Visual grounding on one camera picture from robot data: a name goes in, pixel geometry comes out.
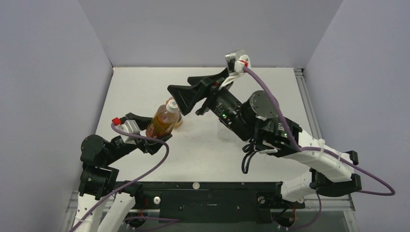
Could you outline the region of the gold red label bottle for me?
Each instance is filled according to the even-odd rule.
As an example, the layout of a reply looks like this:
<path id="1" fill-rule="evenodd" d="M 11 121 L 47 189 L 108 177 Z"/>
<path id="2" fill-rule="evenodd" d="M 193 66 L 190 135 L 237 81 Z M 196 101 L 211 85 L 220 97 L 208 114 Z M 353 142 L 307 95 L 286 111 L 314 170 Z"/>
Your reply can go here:
<path id="1" fill-rule="evenodd" d="M 174 125 L 180 118 L 179 107 L 174 99 L 161 105 L 146 129 L 146 136 L 159 138 L 172 133 Z"/>

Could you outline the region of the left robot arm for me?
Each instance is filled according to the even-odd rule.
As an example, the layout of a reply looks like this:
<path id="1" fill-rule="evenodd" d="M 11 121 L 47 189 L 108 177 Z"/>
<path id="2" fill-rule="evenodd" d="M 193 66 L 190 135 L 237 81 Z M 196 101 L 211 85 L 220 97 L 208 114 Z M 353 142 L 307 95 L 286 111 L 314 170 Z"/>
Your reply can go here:
<path id="1" fill-rule="evenodd" d="M 112 119 L 111 128 L 118 133 L 110 141 L 99 135 L 87 136 L 81 143 L 82 172 L 78 188 L 78 205 L 72 232 L 116 232 L 132 208 L 140 207 L 137 222 L 139 227 L 145 222 L 143 210 L 149 206 L 149 199 L 143 193 L 139 180 L 159 168 L 169 154 L 167 141 L 172 135 L 159 138 L 142 136 L 151 118 L 128 113 Z M 153 168 L 131 181 L 117 181 L 119 170 L 111 164 L 135 150 L 151 155 L 162 147 L 164 157 Z"/>

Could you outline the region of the clear bottle blue cap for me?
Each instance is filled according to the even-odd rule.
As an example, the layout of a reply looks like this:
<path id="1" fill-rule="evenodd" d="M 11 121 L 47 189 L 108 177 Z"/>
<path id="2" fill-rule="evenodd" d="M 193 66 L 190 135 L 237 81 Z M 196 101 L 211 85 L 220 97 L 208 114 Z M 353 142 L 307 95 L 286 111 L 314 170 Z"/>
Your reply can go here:
<path id="1" fill-rule="evenodd" d="M 222 123 L 219 123 L 217 126 L 217 136 L 225 142 L 234 142 L 237 138 L 236 135 Z"/>

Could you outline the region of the orange blue label bottle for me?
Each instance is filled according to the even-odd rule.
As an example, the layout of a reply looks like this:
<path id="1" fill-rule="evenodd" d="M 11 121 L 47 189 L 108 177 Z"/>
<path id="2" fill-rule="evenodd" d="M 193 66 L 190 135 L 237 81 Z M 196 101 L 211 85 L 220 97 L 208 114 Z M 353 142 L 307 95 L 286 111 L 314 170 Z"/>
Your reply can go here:
<path id="1" fill-rule="evenodd" d="M 166 104 L 167 104 L 170 100 L 173 100 L 173 99 L 174 99 L 173 97 L 170 97 L 170 98 L 166 101 Z M 174 129 L 179 128 L 179 127 L 182 125 L 182 123 L 183 123 L 183 117 L 182 117 L 182 114 L 181 114 L 180 110 L 178 111 L 178 115 L 179 115 L 179 119 L 178 119 L 178 121 L 174 124 Z"/>

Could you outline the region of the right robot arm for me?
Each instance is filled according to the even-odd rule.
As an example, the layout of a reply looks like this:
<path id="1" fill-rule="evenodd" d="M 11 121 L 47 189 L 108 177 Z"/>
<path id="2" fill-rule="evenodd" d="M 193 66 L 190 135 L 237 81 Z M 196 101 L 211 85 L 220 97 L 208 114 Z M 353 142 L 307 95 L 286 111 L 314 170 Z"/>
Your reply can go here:
<path id="1" fill-rule="evenodd" d="M 249 172 L 250 160 L 258 153 L 295 160 L 309 167 L 273 192 L 276 205 L 286 206 L 314 193 L 340 197 L 362 189 L 361 178 L 353 170 L 358 163 L 356 152 L 338 152 L 327 147 L 324 140 L 313 138 L 282 115 L 277 100 L 267 93 L 266 87 L 241 102 L 230 92 L 240 76 L 240 72 L 224 69 L 215 75 L 189 77 L 186 86 L 169 85 L 167 89 L 183 115 L 202 102 L 196 115 L 212 112 L 222 125 L 246 142 L 241 164 L 244 174 Z"/>

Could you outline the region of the white bottle cap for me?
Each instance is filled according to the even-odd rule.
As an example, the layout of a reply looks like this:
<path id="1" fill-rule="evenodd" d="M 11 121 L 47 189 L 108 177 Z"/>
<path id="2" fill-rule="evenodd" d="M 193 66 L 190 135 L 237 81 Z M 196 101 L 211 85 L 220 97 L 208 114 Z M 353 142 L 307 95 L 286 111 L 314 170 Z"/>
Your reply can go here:
<path id="1" fill-rule="evenodd" d="M 192 184 L 192 188 L 193 188 L 193 189 L 199 189 L 199 188 L 200 188 L 200 184 L 199 184 L 198 182 L 194 182 L 194 183 Z"/>

